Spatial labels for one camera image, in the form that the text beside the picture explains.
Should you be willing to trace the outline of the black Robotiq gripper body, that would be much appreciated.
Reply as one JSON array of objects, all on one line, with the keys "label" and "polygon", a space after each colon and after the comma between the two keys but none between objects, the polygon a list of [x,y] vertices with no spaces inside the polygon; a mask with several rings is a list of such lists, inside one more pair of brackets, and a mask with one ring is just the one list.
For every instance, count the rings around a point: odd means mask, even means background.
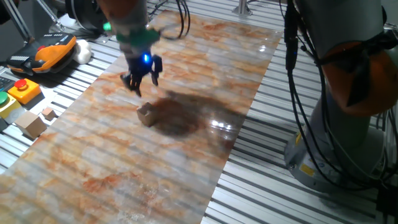
[{"label": "black Robotiq gripper body", "polygon": [[159,75],[163,71],[162,58],[158,55],[152,55],[150,51],[146,51],[138,57],[126,57],[126,61],[129,73],[133,77],[142,78],[148,73]]}]

